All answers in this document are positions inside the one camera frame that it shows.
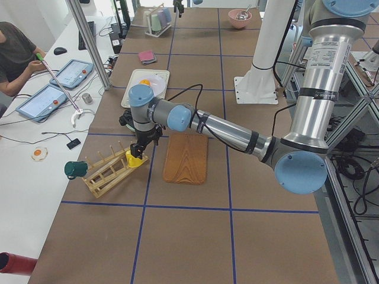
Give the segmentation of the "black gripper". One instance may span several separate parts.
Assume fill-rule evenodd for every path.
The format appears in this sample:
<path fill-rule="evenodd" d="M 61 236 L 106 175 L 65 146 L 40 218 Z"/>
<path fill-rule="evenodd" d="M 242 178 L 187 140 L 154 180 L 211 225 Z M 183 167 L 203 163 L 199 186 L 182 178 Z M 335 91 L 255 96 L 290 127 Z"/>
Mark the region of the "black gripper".
<path fill-rule="evenodd" d="M 178 17 L 182 17 L 182 9 L 184 9 L 184 5 L 182 3 L 182 0 L 173 0 L 174 8 L 177 8 L 177 14 Z"/>
<path fill-rule="evenodd" d="M 142 159 L 143 152 L 146 147 L 153 142 L 154 145 L 158 145 L 159 139 L 162 137 L 162 127 L 160 125 L 154 125 L 152 129 L 148 131 L 136 130 L 137 143 L 130 145 L 130 153 L 134 158 Z"/>

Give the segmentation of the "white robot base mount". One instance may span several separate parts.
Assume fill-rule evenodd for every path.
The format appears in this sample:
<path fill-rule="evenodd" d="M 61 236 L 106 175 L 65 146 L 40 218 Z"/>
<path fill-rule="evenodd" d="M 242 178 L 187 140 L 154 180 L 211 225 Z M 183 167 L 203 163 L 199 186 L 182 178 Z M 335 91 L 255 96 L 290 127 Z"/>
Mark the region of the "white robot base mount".
<path fill-rule="evenodd" d="M 251 68 L 243 77 L 235 77 L 238 104 L 278 103 L 274 64 L 295 8 L 295 0 L 267 2 Z"/>

